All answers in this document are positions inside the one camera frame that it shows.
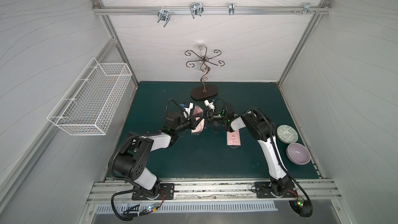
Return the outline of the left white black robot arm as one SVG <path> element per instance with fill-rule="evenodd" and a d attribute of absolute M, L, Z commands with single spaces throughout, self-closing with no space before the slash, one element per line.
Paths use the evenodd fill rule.
<path fill-rule="evenodd" d="M 154 197 L 160 191 L 160 180 L 147 169 L 150 154 L 174 145 L 180 132 L 194 130 L 200 117 L 189 116 L 186 111 L 165 117 L 165 126 L 158 133 L 130 132 L 108 162 L 113 179 L 124 180 Z"/>

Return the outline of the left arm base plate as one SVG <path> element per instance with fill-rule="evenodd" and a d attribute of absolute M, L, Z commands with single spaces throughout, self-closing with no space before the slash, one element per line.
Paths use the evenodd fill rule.
<path fill-rule="evenodd" d="M 175 184 L 173 183 L 156 183 L 151 190 L 139 186 L 132 193 L 132 200 L 173 200 Z"/>

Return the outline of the pink ruler set plastic bag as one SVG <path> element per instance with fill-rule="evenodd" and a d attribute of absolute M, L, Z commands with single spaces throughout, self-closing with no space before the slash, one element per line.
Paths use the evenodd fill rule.
<path fill-rule="evenodd" d="M 203 118 L 204 111 L 199 106 L 196 106 L 193 111 L 193 116 L 195 117 L 196 127 L 191 131 L 192 135 L 200 135 L 205 127 L 205 120 Z"/>

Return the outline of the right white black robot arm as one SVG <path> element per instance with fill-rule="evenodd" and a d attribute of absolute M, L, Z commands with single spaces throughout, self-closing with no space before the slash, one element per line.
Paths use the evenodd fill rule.
<path fill-rule="evenodd" d="M 215 101 L 206 100 L 204 104 L 209 108 L 203 113 L 204 119 L 207 122 L 220 123 L 228 137 L 237 135 L 243 128 L 249 131 L 252 138 L 259 143 L 268 165 L 271 182 L 266 189 L 276 198 L 283 197 L 288 189 L 294 186 L 294 180 L 282 162 L 272 121 L 258 108 L 250 108 L 240 115 L 235 115 L 227 106 L 218 112 Z"/>

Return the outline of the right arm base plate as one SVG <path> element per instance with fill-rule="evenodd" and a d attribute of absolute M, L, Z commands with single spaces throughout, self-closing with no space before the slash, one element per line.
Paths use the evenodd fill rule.
<path fill-rule="evenodd" d="M 250 188 L 250 191 L 259 199 L 296 198 L 297 195 L 293 183 L 282 188 L 276 182 L 270 181 L 257 181 Z"/>

